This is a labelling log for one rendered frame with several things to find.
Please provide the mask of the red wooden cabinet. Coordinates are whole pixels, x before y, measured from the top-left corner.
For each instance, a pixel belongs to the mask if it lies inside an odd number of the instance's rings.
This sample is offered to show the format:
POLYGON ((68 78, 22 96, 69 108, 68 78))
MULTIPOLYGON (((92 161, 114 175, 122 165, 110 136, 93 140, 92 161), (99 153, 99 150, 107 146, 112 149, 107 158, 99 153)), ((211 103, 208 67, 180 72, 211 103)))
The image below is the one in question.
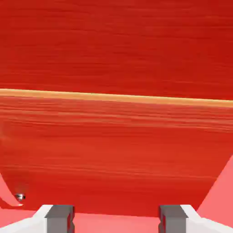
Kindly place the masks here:
MULTIPOLYGON (((158 104, 181 104, 188 103, 194 105, 209 104, 216 106, 223 104, 224 106, 233 105, 233 100, 221 99, 203 99, 203 98, 185 98, 172 96, 141 96, 141 95, 122 95, 109 93, 92 93, 92 92, 76 92, 76 91, 43 91, 29 89, 10 89, 0 87, 0 97, 36 97, 47 99, 68 99, 68 100, 90 100, 90 101, 116 101, 116 102, 135 102, 135 103, 158 103, 158 104)), ((10 197, 1 205, 8 209, 22 210, 22 206, 18 206, 18 201, 10 190, 10 197)))

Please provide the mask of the red wooden cabinet door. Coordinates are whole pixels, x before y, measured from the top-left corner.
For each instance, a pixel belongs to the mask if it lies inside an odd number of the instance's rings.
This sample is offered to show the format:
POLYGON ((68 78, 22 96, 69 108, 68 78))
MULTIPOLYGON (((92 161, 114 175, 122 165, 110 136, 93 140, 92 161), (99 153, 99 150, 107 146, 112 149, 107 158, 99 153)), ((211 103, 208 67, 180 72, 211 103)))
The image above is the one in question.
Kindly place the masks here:
POLYGON ((0 174, 23 210, 199 207, 233 155, 233 105, 0 97, 0 174))
POLYGON ((0 0, 0 87, 233 100, 233 0, 0 0))

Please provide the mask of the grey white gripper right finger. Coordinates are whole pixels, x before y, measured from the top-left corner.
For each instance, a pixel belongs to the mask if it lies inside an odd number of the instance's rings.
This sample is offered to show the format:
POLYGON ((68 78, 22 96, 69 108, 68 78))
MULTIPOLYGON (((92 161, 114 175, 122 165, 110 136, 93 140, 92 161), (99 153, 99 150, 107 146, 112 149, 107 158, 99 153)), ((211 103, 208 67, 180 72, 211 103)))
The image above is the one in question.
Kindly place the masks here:
POLYGON ((233 233, 233 228, 202 218, 191 205, 160 205, 158 233, 233 233))

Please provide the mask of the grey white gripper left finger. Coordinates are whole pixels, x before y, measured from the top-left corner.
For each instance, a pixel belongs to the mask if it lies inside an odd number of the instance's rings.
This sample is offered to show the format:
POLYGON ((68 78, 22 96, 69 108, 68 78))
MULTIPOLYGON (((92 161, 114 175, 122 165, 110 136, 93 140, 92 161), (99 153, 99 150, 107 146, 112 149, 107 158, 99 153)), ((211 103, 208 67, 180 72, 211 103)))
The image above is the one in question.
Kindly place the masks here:
POLYGON ((75 233, 73 205, 42 205, 36 213, 0 228, 0 233, 75 233))

